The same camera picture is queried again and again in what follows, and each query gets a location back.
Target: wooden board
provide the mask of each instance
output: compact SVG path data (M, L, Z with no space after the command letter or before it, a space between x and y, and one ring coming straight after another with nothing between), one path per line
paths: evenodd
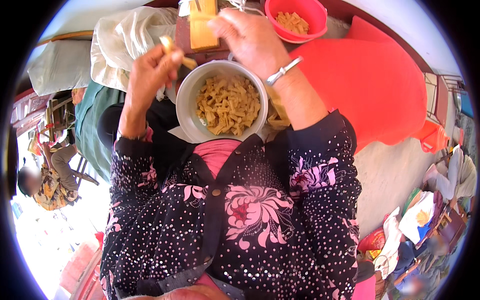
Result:
M198 0L203 13L216 15L216 0ZM195 1L190 2L190 12L198 11ZM194 51L218 47L218 38L214 37L207 21L190 21L190 47Z

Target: sequined jacket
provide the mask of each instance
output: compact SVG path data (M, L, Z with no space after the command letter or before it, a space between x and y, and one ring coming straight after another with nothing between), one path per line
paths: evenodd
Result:
M158 296L203 272L232 299L350 299L355 148L351 125L334 111L270 143L248 137L216 180L192 147L162 183L152 144L121 138L101 265L108 299Z

